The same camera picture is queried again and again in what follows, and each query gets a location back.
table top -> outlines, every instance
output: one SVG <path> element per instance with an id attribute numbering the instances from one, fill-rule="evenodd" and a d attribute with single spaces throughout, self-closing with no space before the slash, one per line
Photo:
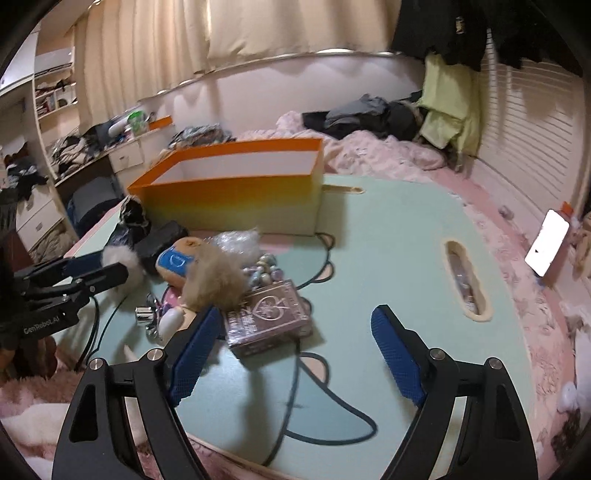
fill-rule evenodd
<path id="1" fill-rule="evenodd" d="M 239 361 L 219 342 L 193 395 L 177 409 L 188 433 L 250 462 L 301 479 L 379 478 L 415 413 L 403 398 L 371 335 L 373 309 L 388 304 L 402 324 L 429 347 L 458 361 L 501 358 L 526 413 L 534 389 L 524 337 L 499 267 L 462 204 L 440 187 L 363 177 L 326 176 L 325 184 L 360 187 L 364 193 L 328 188 L 317 230 L 335 239 L 273 236 L 264 239 L 296 285 L 322 269 L 327 256 L 334 277 L 300 294 L 313 306 L 314 334 Z M 101 249 L 118 221 L 109 218 L 77 251 Z M 490 322 L 464 315 L 444 265 L 448 239 L 465 246 L 493 306 Z M 166 285 L 150 279 L 116 312 L 97 356 L 124 361 L 123 346 L 138 355 L 154 347 L 135 326 L 134 308 L 148 290 Z M 100 326 L 115 308 L 111 293 L 99 296 Z M 80 323 L 60 332 L 59 344 L 82 351 L 92 325 L 92 304 Z M 447 471 L 465 402 L 456 401 L 434 478 Z"/>

open cardboard box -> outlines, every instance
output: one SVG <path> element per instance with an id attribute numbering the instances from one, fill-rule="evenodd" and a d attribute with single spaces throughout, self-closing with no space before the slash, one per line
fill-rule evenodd
<path id="1" fill-rule="evenodd" d="M 128 190 L 157 225 L 313 235 L 323 171 L 318 139 L 231 142 L 177 151 Z"/>

silver bolt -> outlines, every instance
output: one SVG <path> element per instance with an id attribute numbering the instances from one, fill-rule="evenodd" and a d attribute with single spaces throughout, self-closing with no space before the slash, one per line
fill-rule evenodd
<path id="1" fill-rule="evenodd" d="M 91 370 L 98 370 L 100 367 L 102 367 L 104 364 L 103 359 L 102 358 L 94 358 L 90 361 L 90 369 Z"/>
<path id="2" fill-rule="evenodd" d="M 160 348 L 154 348 L 148 352 L 148 360 L 155 362 L 156 360 L 160 360 L 163 355 L 164 352 Z"/>
<path id="3" fill-rule="evenodd" d="M 494 368 L 495 370 L 500 370 L 501 368 L 503 368 L 503 362 L 501 362 L 498 358 L 491 358 L 488 361 L 488 364 Z"/>
<path id="4" fill-rule="evenodd" d="M 433 360 L 443 360 L 445 358 L 445 352 L 440 348 L 431 348 L 429 350 L 429 355 Z"/>

blue label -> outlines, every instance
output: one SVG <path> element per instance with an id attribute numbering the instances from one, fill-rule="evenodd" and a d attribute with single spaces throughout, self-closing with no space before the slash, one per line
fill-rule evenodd
<path id="1" fill-rule="evenodd" d="M 187 266 L 193 260 L 193 257 L 184 255 L 176 251 L 174 247 L 170 247 L 158 257 L 158 266 L 185 278 L 187 277 Z"/>

curtain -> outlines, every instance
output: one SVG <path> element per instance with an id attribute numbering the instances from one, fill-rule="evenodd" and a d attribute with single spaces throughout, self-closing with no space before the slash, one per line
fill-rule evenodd
<path id="1" fill-rule="evenodd" d="M 207 0 L 103 0 L 75 28 L 80 130 L 208 69 Z"/>
<path id="2" fill-rule="evenodd" d="M 328 48 L 387 51 L 401 0 L 209 0 L 209 61 L 222 67 Z"/>

